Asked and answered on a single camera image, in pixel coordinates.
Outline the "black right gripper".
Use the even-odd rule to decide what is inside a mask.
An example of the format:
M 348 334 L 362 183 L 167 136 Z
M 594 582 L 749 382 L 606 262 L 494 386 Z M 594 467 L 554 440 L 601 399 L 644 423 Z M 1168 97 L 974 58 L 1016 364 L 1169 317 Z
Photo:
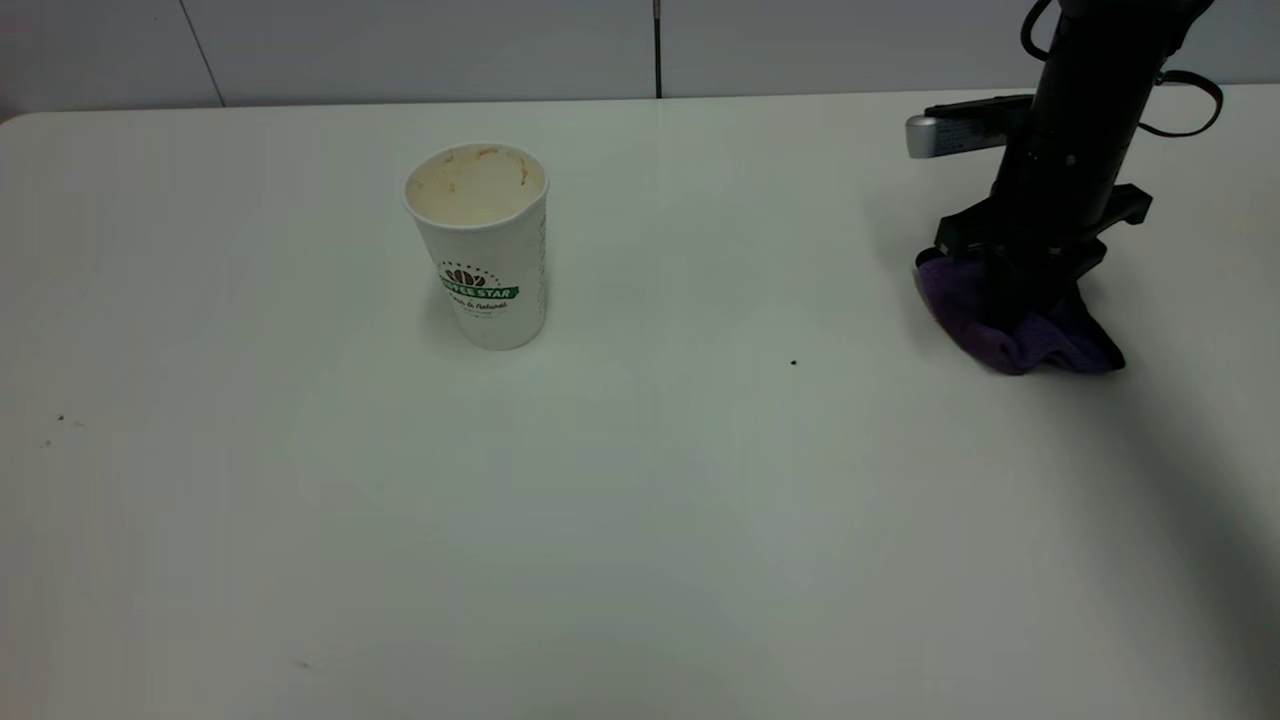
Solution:
M 1033 94 L 934 108 L 934 155 L 1000 147 L 989 196 L 945 217 L 934 268 L 986 272 L 986 323 L 1080 299 L 1102 231 L 1138 224 L 1149 195 L 1116 178 L 1155 87 L 1151 58 L 1050 58 Z

